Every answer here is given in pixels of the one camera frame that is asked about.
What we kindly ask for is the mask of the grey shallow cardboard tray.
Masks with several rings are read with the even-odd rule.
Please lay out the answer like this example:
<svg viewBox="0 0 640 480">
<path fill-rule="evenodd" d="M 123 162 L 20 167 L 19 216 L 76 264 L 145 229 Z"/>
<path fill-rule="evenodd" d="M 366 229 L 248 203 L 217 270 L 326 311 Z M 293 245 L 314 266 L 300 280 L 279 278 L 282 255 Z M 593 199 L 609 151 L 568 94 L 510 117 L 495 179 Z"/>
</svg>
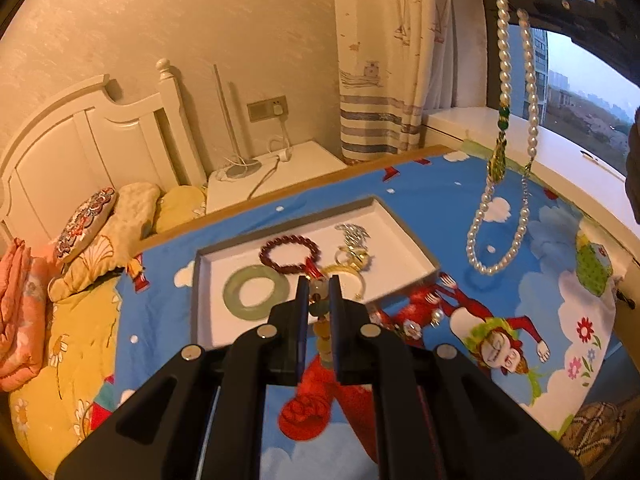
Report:
<svg viewBox="0 0 640 480">
<path fill-rule="evenodd" d="M 369 233 L 368 252 L 349 257 L 337 252 L 344 237 L 335 227 L 340 223 L 363 226 Z M 362 200 L 306 214 L 198 250 L 194 258 L 191 307 L 191 339 L 213 349 L 232 344 L 237 336 L 267 321 L 243 321 L 233 316 L 222 299 L 230 275 L 244 266 L 261 264 L 284 275 L 290 283 L 288 300 L 296 295 L 297 282 L 306 278 L 313 314 L 318 302 L 329 295 L 328 281 L 320 269 L 333 263 L 358 269 L 366 281 L 363 304 L 390 299 L 408 292 L 414 285 L 435 281 L 440 265 L 408 224 L 382 200 Z M 333 275 L 343 295 L 354 299 L 359 289 L 356 278 Z"/>
</svg>

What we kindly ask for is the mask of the white wooden headboard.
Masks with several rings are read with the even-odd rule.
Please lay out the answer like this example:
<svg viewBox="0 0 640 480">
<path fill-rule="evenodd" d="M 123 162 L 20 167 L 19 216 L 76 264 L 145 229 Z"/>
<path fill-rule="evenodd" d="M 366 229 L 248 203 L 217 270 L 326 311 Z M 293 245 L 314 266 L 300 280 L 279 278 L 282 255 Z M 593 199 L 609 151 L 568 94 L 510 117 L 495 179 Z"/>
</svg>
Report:
<svg viewBox="0 0 640 480">
<path fill-rule="evenodd" d="M 76 207 L 100 188 L 151 182 L 168 191 L 201 186 L 201 162 L 171 62 L 155 64 L 157 90 L 130 104 L 93 76 L 48 99 L 1 155 L 1 243 L 53 240 Z"/>
</svg>

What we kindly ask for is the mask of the wall power socket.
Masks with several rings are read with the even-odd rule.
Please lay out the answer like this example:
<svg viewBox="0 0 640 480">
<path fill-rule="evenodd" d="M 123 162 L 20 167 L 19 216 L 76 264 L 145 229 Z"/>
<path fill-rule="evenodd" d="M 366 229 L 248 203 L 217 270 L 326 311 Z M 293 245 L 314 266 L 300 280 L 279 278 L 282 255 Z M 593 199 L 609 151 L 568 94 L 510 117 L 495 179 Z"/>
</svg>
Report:
<svg viewBox="0 0 640 480">
<path fill-rule="evenodd" d="M 246 108 L 250 122 L 262 122 L 263 120 L 288 116 L 286 96 L 250 102 L 246 104 Z"/>
</svg>

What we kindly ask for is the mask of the cream shell pattern pillow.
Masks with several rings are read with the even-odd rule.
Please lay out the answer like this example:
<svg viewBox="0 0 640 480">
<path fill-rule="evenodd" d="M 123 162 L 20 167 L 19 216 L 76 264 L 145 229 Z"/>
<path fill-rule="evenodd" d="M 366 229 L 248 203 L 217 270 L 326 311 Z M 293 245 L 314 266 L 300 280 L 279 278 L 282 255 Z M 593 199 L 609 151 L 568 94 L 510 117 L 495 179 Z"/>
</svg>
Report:
<svg viewBox="0 0 640 480">
<path fill-rule="evenodd" d="M 82 292 L 98 278 L 124 268 L 134 256 L 134 245 L 152 231 L 160 188 L 139 182 L 123 186 L 110 216 L 91 243 L 66 264 L 62 275 L 48 286 L 52 302 Z"/>
</svg>

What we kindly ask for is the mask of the white bedside table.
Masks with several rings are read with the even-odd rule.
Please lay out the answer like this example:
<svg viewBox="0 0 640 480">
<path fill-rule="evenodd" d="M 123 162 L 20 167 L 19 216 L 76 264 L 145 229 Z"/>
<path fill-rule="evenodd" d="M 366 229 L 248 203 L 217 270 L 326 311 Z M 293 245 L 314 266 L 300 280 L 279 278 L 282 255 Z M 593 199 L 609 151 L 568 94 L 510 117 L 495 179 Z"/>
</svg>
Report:
<svg viewBox="0 0 640 480">
<path fill-rule="evenodd" d="M 267 153 L 257 157 L 259 165 L 214 171 L 207 183 L 206 212 L 210 214 L 346 168 L 341 159 L 314 141 L 293 145 L 290 157 L 283 160 L 283 156 L 284 151 Z"/>
</svg>

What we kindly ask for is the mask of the slim desk lamp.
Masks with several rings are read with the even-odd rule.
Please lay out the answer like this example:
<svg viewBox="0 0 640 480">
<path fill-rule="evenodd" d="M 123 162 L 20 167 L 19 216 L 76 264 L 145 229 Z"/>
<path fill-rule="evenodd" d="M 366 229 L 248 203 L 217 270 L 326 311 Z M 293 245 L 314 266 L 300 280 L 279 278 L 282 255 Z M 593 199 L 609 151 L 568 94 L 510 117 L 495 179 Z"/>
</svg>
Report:
<svg viewBox="0 0 640 480">
<path fill-rule="evenodd" d="M 262 166 L 262 163 L 252 156 L 249 158 L 245 158 L 243 156 L 238 138 L 235 134 L 226 95 L 224 94 L 224 86 L 222 85 L 220 73 L 216 64 L 213 64 L 212 74 L 216 84 L 216 92 L 222 118 L 224 118 L 224 125 L 228 132 L 233 153 L 230 157 L 229 166 L 224 170 L 224 175 L 231 180 L 244 179 L 254 174 Z"/>
</svg>

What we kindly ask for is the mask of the orange folded blanket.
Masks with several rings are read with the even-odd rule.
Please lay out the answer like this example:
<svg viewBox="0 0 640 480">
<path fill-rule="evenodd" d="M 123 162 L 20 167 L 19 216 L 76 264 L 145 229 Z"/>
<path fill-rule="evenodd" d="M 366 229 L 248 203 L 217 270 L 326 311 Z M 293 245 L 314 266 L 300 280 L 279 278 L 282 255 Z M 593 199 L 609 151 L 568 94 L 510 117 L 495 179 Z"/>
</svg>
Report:
<svg viewBox="0 0 640 480">
<path fill-rule="evenodd" d="M 41 370 L 46 340 L 49 265 L 14 238 L 1 257 L 2 392 L 24 386 Z"/>
</svg>

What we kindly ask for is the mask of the patterned cream curtain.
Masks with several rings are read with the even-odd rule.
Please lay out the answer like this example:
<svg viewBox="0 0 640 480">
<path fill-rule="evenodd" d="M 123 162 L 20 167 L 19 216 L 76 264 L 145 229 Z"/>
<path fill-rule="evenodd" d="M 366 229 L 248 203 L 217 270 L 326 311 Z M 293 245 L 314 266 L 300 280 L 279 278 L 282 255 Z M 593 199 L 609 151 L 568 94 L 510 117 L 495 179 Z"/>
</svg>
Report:
<svg viewBox="0 0 640 480">
<path fill-rule="evenodd" d="M 452 0 L 334 0 L 341 149 L 349 162 L 420 148 L 452 101 Z"/>
</svg>

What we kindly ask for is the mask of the gold bangle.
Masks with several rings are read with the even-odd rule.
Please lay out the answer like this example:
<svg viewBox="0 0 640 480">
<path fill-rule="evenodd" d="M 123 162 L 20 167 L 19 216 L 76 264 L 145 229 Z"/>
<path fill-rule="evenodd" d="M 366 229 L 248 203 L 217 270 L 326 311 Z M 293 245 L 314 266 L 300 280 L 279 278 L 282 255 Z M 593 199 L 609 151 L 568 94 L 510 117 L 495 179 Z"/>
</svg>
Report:
<svg viewBox="0 0 640 480">
<path fill-rule="evenodd" d="M 359 283 L 359 289 L 358 292 L 356 292 L 354 299 L 363 300 L 364 293 L 366 292 L 366 281 L 358 269 L 348 266 L 347 264 L 333 263 L 328 266 L 322 266 L 320 272 L 327 278 L 330 278 L 335 274 L 348 274 L 353 276 Z"/>
</svg>

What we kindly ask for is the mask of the embroidered round cushion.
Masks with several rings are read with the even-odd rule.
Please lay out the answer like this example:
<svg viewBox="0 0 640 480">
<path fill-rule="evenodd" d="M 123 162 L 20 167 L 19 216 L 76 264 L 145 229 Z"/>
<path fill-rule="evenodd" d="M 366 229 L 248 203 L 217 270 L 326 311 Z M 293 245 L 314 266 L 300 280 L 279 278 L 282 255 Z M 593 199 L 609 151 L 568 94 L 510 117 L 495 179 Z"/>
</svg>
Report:
<svg viewBox="0 0 640 480">
<path fill-rule="evenodd" d="M 111 186 L 100 188 L 77 207 L 55 245 L 54 255 L 59 262 L 71 262 L 89 246 L 110 216 L 117 196 Z"/>
</svg>

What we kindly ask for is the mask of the white pearl necklace green pendant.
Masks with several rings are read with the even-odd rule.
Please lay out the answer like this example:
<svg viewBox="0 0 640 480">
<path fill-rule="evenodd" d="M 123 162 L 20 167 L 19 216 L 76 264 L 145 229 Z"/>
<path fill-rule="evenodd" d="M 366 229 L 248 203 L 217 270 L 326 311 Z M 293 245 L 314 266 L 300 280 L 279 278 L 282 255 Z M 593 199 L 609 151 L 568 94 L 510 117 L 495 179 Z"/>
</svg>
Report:
<svg viewBox="0 0 640 480">
<path fill-rule="evenodd" d="M 497 0 L 497 47 L 500 65 L 500 96 L 498 107 L 498 134 L 496 144 L 486 166 L 486 183 L 480 196 L 480 204 L 475 211 L 473 221 L 466 234 L 465 253 L 468 263 L 479 274 L 496 275 L 515 259 L 522 247 L 524 237 L 529 224 L 529 177 L 532 174 L 533 163 L 538 152 L 538 136 L 540 126 L 539 99 L 536 78 L 536 56 L 532 29 L 529 16 L 522 8 L 512 9 L 509 0 Z M 509 23 L 511 15 L 518 18 L 523 49 L 523 70 L 525 80 L 525 93 L 528 103 L 528 129 L 527 129 L 527 162 L 521 171 L 522 199 L 518 213 L 518 226 L 514 232 L 511 245 L 500 260 L 489 266 L 480 261 L 476 254 L 476 242 L 478 233 L 483 223 L 487 220 L 489 206 L 496 192 L 496 187 L 506 177 L 506 132 L 508 131 L 511 115 L 511 55 Z"/>
</svg>

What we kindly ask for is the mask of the green jade bangle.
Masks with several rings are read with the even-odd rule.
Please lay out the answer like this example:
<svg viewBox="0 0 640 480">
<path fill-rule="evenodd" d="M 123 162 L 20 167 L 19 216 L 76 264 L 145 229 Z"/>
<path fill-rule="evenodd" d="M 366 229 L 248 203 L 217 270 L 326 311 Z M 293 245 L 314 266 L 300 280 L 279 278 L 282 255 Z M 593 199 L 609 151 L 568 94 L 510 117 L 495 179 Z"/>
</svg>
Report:
<svg viewBox="0 0 640 480">
<path fill-rule="evenodd" d="M 228 311 L 243 321 L 266 318 L 273 306 L 288 299 L 288 279 L 269 266 L 255 264 L 235 271 L 224 284 L 222 299 Z"/>
</svg>

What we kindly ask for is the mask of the large pearl earring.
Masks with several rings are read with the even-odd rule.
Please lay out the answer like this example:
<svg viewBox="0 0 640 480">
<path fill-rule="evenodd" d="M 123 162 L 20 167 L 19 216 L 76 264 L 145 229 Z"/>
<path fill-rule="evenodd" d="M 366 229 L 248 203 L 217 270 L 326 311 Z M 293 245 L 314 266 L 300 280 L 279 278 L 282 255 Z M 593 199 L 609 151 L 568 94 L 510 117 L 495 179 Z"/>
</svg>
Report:
<svg viewBox="0 0 640 480">
<path fill-rule="evenodd" d="M 433 327 L 439 326 L 439 324 L 442 322 L 444 318 L 446 318 L 446 315 L 442 309 L 439 309 L 439 308 L 434 309 L 432 311 L 431 326 Z"/>
</svg>

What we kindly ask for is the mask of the silver chain jewelry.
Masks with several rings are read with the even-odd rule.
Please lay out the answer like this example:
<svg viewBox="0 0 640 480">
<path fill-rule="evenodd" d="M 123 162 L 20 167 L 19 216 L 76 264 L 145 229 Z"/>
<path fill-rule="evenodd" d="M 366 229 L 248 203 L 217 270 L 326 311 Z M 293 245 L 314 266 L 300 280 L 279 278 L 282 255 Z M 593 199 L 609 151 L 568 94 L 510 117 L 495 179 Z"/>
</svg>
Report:
<svg viewBox="0 0 640 480">
<path fill-rule="evenodd" d="M 344 252 L 349 257 L 359 257 L 368 252 L 368 231 L 363 226 L 353 223 L 340 223 L 335 229 L 343 234 L 344 242 L 337 252 Z"/>
</svg>

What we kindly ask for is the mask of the blue cartoon bed sheet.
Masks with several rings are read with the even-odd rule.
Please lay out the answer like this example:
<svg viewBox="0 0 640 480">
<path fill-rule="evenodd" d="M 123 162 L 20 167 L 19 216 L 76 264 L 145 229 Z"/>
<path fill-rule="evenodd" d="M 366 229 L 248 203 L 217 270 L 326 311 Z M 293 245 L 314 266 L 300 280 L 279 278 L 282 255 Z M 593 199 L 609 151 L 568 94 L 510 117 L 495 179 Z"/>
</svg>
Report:
<svg viewBox="0 0 640 480">
<path fill-rule="evenodd" d="M 122 295 L 115 389 L 132 391 L 160 369 L 191 336 L 194 258 L 199 249 L 354 200 L 375 197 L 396 212 L 436 257 L 435 281 L 376 302 L 402 327 L 411 320 L 434 349 L 450 344 L 471 360 L 493 328 L 521 346 L 516 373 L 493 370 L 491 380 L 554 438 L 566 436 L 597 378 L 610 343 L 615 289 L 628 254 L 573 205 L 538 184 L 529 188 L 529 224 L 506 270 L 483 276 L 463 245 L 480 196 L 483 162 L 461 152 L 373 171 L 314 188 L 206 226 L 144 252 L 149 287 Z M 497 188 L 477 251 L 493 264 L 508 249 L 521 206 L 520 176 L 510 172 Z M 431 326 L 432 311 L 446 318 Z"/>
</svg>

